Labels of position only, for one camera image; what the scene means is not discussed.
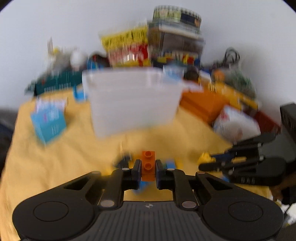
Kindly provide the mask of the yellow brick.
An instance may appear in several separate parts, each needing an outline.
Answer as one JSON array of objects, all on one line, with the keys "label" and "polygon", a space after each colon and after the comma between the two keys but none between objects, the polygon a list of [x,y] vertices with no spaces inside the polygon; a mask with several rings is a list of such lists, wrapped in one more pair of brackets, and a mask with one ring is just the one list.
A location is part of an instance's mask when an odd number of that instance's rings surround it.
[{"label": "yellow brick", "polygon": [[209,153],[203,152],[199,159],[197,160],[197,164],[206,164],[206,163],[215,163],[216,158],[212,157]]}]

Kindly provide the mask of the white plastic bin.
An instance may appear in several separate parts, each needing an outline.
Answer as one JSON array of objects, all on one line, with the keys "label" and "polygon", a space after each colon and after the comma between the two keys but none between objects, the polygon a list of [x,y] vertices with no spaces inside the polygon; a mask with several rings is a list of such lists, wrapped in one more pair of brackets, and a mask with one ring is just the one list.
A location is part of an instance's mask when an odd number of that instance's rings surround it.
[{"label": "white plastic bin", "polygon": [[183,92],[182,82],[159,68],[87,70],[82,85],[99,138],[169,123]]}]

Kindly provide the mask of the light blue carton box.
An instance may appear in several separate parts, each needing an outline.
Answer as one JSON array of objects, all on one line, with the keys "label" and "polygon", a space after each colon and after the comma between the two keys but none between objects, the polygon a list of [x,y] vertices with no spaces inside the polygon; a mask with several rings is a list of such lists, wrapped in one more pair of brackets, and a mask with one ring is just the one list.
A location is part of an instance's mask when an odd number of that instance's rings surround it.
[{"label": "light blue carton box", "polygon": [[58,108],[46,108],[31,113],[35,133],[43,144],[51,142],[66,129],[64,113]]}]

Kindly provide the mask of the clear toy block box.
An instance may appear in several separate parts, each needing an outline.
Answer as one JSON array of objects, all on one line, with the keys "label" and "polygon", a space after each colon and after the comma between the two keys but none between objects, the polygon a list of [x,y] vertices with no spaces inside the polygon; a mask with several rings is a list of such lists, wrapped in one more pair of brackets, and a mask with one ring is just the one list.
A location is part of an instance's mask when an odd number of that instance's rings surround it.
[{"label": "clear toy block box", "polygon": [[152,60],[200,66],[205,40],[193,28],[170,22],[150,22],[147,37]]}]

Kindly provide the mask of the black toy car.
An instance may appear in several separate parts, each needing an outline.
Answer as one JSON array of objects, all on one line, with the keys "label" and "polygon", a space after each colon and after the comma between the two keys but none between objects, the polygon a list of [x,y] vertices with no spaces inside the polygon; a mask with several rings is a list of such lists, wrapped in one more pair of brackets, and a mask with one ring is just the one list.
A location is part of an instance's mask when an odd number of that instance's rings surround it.
[{"label": "black toy car", "polygon": [[132,155],[129,152],[121,152],[116,160],[112,163],[112,166],[117,169],[129,168]]}]

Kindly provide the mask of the white plastic bag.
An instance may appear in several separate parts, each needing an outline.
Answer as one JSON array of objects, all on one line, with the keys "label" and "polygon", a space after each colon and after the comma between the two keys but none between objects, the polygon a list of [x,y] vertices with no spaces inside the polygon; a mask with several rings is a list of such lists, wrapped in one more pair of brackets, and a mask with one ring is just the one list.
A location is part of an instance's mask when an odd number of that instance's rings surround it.
[{"label": "white plastic bag", "polygon": [[59,48],[54,47],[53,39],[47,42],[48,62],[46,72],[51,75],[58,75],[70,68],[70,57],[77,48]]}]

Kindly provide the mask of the blue small brick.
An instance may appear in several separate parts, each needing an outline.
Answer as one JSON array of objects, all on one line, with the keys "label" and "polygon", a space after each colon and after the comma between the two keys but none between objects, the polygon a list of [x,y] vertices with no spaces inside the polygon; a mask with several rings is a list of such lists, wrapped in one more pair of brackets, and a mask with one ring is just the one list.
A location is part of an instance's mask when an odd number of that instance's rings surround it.
[{"label": "blue small brick", "polygon": [[165,168],[166,169],[176,169],[177,165],[174,159],[165,160]]}]

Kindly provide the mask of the green items mesh bag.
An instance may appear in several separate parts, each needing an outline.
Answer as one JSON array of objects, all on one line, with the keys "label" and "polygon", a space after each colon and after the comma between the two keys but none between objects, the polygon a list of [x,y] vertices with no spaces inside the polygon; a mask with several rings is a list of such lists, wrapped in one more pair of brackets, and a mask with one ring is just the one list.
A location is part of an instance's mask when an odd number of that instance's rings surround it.
[{"label": "green items mesh bag", "polygon": [[254,84],[239,69],[215,69],[211,72],[211,79],[213,82],[223,82],[252,99],[256,97]]}]

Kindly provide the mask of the dark green wipes pack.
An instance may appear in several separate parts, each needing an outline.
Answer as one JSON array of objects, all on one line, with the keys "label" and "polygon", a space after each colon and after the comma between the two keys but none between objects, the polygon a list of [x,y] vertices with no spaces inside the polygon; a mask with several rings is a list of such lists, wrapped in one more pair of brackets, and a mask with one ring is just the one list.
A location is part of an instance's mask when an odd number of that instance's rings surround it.
[{"label": "dark green wipes pack", "polygon": [[29,83],[25,93],[32,93],[33,96],[39,96],[43,93],[65,90],[78,86],[82,83],[82,72],[64,71],[59,75],[49,75]]}]

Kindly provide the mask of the white diaper pack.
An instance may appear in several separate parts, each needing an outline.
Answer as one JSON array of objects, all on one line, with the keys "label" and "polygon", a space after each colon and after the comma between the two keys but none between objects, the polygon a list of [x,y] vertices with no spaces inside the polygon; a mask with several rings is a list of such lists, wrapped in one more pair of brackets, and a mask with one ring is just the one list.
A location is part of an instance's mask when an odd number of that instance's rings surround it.
[{"label": "white diaper pack", "polygon": [[224,106],[214,121],[213,130],[231,143],[261,135],[259,124],[252,117],[230,106]]}]

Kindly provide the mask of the blue double brick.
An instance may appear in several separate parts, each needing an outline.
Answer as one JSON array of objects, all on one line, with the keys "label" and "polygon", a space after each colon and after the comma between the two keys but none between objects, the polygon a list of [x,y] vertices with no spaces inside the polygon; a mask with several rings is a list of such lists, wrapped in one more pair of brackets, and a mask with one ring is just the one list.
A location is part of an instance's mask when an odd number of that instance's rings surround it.
[{"label": "blue double brick", "polygon": [[148,186],[149,186],[149,182],[140,181],[140,183],[138,185],[138,189],[133,190],[133,192],[135,194],[140,194],[140,193],[144,192],[144,190],[146,190]]}]

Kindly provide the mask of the orange box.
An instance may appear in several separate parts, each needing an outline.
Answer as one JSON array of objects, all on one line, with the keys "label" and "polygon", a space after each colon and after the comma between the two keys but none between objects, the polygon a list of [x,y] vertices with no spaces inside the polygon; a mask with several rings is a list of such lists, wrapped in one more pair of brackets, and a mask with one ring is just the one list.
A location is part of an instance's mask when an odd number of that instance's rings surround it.
[{"label": "orange box", "polygon": [[182,93],[180,106],[211,125],[230,101],[223,95],[203,90]]}]

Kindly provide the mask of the orange toy brick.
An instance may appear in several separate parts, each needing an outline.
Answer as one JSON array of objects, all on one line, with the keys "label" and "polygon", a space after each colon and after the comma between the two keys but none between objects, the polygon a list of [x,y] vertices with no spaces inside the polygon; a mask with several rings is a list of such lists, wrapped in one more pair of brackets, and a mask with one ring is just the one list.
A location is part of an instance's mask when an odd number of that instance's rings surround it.
[{"label": "orange toy brick", "polygon": [[154,151],[142,151],[141,158],[141,178],[144,182],[153,182],[155,180],[156,168],[155,168],[156,155]]}]

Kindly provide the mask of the yellow red snack bag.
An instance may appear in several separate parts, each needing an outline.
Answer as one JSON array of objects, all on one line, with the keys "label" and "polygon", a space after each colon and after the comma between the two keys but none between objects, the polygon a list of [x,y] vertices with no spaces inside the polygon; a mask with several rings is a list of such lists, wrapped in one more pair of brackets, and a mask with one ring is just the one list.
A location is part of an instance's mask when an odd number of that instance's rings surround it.
[{"label": "yellow red snack bag", "polygon": [[111,67],[148,67],[151,65],[148,26],[139,25],[100,36]]}]

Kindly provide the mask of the yellow flat boxes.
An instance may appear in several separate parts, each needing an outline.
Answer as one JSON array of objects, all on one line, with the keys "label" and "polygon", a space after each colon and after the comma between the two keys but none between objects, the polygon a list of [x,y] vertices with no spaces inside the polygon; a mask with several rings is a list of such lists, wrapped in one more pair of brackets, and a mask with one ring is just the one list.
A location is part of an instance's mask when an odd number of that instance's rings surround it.
[{"label": "yellow flat boxes", "polygon": [[229,100],[229,104],[240,111],[247,109],[259,110],[259,103],[224,82],[208,83],[208,89]]}]

